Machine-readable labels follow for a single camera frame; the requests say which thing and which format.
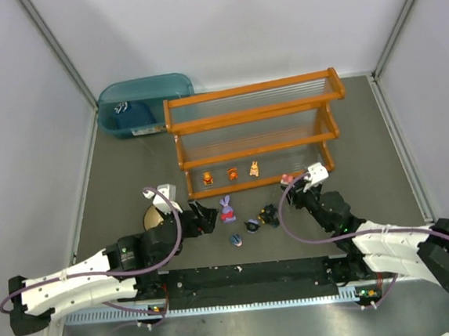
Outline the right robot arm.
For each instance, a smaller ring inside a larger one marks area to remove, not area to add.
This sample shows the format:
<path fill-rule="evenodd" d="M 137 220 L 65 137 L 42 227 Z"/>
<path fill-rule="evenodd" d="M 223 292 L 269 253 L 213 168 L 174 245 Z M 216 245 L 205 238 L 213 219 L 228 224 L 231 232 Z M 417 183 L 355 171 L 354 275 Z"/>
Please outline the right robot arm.
<path fill-rule="evenodd" d="M 360 219 L 339 192 L 323 192 L 308 175 L 281 179 L 282 204 L 309 212 L 334 243 L 361 268 L 411 276 L 440 285 L 449 294 L 449 219 L 404 227 Z"/>

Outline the pink rabbit toy figure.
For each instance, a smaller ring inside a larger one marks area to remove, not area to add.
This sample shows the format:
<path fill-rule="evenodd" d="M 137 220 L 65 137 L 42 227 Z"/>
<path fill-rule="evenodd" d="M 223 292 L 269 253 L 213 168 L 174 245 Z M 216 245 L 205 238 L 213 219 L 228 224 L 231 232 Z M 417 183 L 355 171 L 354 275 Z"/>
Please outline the pink rabbit toy figure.
<path fill-rule="evenodd" d="M 294 180 L 294 177 L 292 175 L 289 174 L 283 174 L 281 177 L 281 184 L 283 185 L 288 185 L 289 183 L 291 183 Z"/>

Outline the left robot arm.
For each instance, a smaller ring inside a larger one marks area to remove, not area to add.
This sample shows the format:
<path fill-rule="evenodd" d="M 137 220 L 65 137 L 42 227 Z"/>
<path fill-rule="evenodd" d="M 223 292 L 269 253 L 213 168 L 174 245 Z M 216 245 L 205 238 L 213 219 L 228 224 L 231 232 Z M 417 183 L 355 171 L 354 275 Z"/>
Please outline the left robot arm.
<path fill-rule="evenodd" d="M 213 232 L 218 216 L 190 200 L 189 209 L 160 213 L 156 226 L 121 237 L 92 257 L 36 279 L 9 279 L 12 308 L 7 312 L 15 336 L 43 331 L 52 321 L 91 305 L 150 299 L 161 289 L 159 268 L 178 255 L 186 238 Z"/>

